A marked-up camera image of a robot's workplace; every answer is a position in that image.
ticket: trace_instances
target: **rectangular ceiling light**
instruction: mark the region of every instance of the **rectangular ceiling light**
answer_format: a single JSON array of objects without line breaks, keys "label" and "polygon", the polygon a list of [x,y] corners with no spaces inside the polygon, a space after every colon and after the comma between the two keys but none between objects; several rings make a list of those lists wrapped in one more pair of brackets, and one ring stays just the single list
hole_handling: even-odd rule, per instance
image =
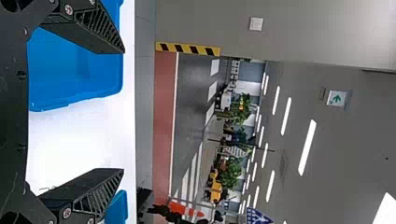
[{"label": "rectangular ceiling light", "polygon": [[243,202],[242,202],[242,211],[241,211],[241,214],[244,214],[244,212],[245,212],[245,204],[247,203],[247,201],[246,200],[244,200]]},{"label": "rectangular ceiling light", "polygon": [[259,122],[257,123],[257,133],[260,131],[260,124],[262,123],[262,115],[259,115]]},{"label": "rectangular ceiling light", "polygon": [[252,182],[254,182],[254,179],[256,178],[256,171],[257,171],[257,162],[254,162],[253,178],[251,179]]},{"label": "rectangular ceiling light", "polygon": [[262,74],[262,90],[264,90],[265,72]]},{"label": "rectangular ceiling light", "polygon": [[250,166],[250,159],[247,160],[247,173],[248,173],[248,167]]},{"label": "rectangular ceiling light", "polygon": [[274,106],[273,106],[273,115],[276,112],[277,99],[279,98],[279,92],[280,92],[280,86],[277,86],[276,87],[276,93],[275,93],[275,99],[274,99]]},{"label": "rectangular ceiling light", "polygon": [[247,176],[247,189],[249,184],[250,184],[250,175]]},{"label": "rectangular ceiling light", "polygon": [[244,183],[244,187],[242,188],[242,195],[244,195],[245,194],[245,187],[247,186],[247,183],[245,182]]},{"label": "rectangular ceiling light", "polygon": [[264,154],[262,155],[262,168],[264,168],[265,160],[267,159],[268,143],[265,143]]},{"label": "rectangular ceiling light", "polygon": [[257,200],[259,199],[259,193],[260,193],[260,186],[257,186],[256,194],[254,195],[253,208],[256,208]]},{"label": "rectangular ceiling light", "polygon": [[250,207],[250,194],[247,196],[247,208]]},{"label": "rectangular ceiling light", "polygon": [[260,115],[260,107],[257,106],[256,122],[259,119],[259,115]]},{"label": "rectangular ceiling light", "polygon": [[273,170],[271,172],[270,182],[268,183],[267,196],[265,197],[265,200],[268,203],[270,202],[270,196],[271,196],[272,187],[274,185],[274,179],[275,179],[275,171]]},{"label": "rectangular ceiling light", "polygon": [[260,139],[259,139],[259,147],[262,146],[262,138],[264,137],[264,130],[265,130],[265,127],[262,126],[262,132],[260,133]]},{"label": "rectangular ceiling light", "polygon": [[309,150],[311,149],[312,140],[314,139],[315,129],[317,128],[317,123],[311,119],[309,124],[308,133],[306,135],[305,144],[303,148],[303,154],[301,155],[300,165],[298,166],[298,173],[303,176],[304,169],[306,166],[306,161],[308,160]]},{"label": "rectangular ceiling light", "polygon": [[286,125],[288,124],[290,106],[291,106],[291,98],[289,97],[288,102],[286,103],[285,115],[283,116],[282,129],[280,129],[280,134],[282,136],[283,136],[283,134],[285,134]]},{"label": "rectangular ceiling light", "polygon": [[268,79],[270,79],[270,77],[269,76],[265,76],[266,77],[266,79],[265,79],[265,84],[264,84],[264,95],[266,95],[267,94],[267,88],[268,88]]},{"label": "rectangular ceiling light", "polygon": [[376,212],[373,224],[394,224],[396,223],[396,200],[386,193]]},{"label": "rectangular ceiling light", "polygon": [[256,154],[256,148],[254,147],[253,148],[253,152],[251,153],[251,158],[250,158],[250,161],[251,162],[254,162],[254,155]]}]

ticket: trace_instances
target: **green plant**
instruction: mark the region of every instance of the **green plant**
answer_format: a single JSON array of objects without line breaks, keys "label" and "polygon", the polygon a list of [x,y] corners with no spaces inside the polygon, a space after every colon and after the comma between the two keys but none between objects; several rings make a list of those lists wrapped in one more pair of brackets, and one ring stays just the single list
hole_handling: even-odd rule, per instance
[{"label": "green plant", "polygon": [[227,162],[227,170],[220,173],[221,185],[226,189],[232,189],[238,184],[238,176],[242,174],[242,168],[239,163],[234,161]]}]

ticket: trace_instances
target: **gray ceiling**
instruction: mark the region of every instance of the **gray ceiling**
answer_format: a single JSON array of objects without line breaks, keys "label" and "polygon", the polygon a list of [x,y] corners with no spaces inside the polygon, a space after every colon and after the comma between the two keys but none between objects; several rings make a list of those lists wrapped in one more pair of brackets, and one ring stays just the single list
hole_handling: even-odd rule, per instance
[{"label": "gray ceiling", "polygon": [[[253,202],[260,185],[257,208],[276,223],[373,223],[384,194],[396,196],[396,76],[300,63],[268,63],[266,74],[270,80],[261,102],[261,114],[268,117],[264,141],[276,153],[268,154],[262,169],[262,152],[256,152],[258,174],[244,199],[250,193]],[[277,85],[281,89],[273,116]],[[353,90],[350,104],[345,110],[327,107],[318,99],[321,87]],[[281,136],[288,97],[292,98],[289,122]],[[297,167],[311,119],[318,126],[304,176],[300,176]],[[279,174],[282,154],[287,161],[283,180]],[[273,169],[276,180],[267,203]]]}]

